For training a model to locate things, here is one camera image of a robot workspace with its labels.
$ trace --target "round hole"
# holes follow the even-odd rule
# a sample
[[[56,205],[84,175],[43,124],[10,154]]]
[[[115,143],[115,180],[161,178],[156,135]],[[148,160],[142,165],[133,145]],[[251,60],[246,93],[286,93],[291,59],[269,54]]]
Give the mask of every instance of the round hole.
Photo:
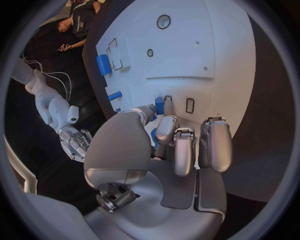
[[[171,24],[171,18],[168,15],[161,15],[157,19],[157,26],[159,29],[166,29]]]
[[[153,56],[153,50],[152,49],[148,49],[147,55],[148,55],[148,57],[152,57]]]

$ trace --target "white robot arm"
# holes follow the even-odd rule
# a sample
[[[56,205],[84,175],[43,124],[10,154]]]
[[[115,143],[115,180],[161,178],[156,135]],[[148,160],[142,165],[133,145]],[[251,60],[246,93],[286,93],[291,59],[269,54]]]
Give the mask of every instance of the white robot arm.
[[[21,58],[18,59],[11,77],[25,85],[35,95],[35,106],[43,121],[51,126],[60,137],[66,154],[78,162],[84,162],[92,135],[87,130],[78,131],[72,124],[79,118],[79,108],[70,106],[68,101],[46,83],[46,77],[32,68]]]

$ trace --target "person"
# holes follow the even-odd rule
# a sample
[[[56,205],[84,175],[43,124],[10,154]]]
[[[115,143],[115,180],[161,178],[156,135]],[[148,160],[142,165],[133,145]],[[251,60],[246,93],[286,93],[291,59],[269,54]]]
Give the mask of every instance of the person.
[[[73,10],[71,17],[66,18],[58,23],[58,31],[64,33],[72,29],[73,34],[80,39],[79,42],[69,45],[63,44],[58,51],[63,52],[74,48],[82,47],[92,25],[93,19],[101,8],[101,3],[97,0],[88,0],[79,4]]]

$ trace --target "robotic hand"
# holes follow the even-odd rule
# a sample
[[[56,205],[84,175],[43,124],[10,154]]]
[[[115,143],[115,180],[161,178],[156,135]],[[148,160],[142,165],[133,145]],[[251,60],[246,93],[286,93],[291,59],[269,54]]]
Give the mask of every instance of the robotic hand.
[[[79,108],[70,106],[68,101],[46,84],[46,77],[37,69],[18,59],[11,77],[21,84],[32,95],[35,95],[35,106],[45,124],[51,126],[59,135],[65,153],[78,162],[84,162],[87,149],[92,141],[88,130],[78,131],[72,124],[79,118]]]

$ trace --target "black t-shirt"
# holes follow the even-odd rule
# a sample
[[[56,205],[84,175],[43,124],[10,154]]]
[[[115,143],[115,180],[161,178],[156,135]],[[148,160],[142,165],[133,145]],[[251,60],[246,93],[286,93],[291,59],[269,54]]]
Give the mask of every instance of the black t-shirt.
[[[93,3],[95,0],[89,0],[85,3],[79,4],[73,10],[72,19],[73,34],[80,40],[87,38],[88,31],[92,25],[93,19],[96,16]]]

